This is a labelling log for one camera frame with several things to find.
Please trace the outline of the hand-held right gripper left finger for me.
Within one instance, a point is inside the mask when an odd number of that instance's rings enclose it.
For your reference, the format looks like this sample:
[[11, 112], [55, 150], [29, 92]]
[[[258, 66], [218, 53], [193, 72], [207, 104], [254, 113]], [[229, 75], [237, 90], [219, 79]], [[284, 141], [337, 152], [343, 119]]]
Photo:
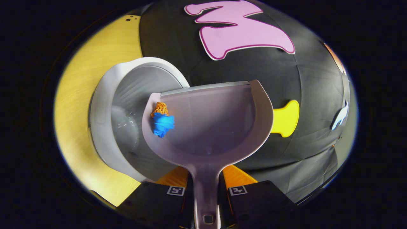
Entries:
[[148, 228], [193, 228], [191, 175], [177, 167], [155, 183], [142, 182], [116, 210]]

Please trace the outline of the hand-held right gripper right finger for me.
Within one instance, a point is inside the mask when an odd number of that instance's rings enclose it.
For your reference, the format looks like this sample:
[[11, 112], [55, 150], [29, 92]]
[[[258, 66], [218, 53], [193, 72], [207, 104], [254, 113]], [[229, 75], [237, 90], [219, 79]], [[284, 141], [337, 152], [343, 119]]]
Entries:
[[256, 181], [234, 165], [220, 173], [222, 228], [277, 228], [296, 208], [272, 181]]

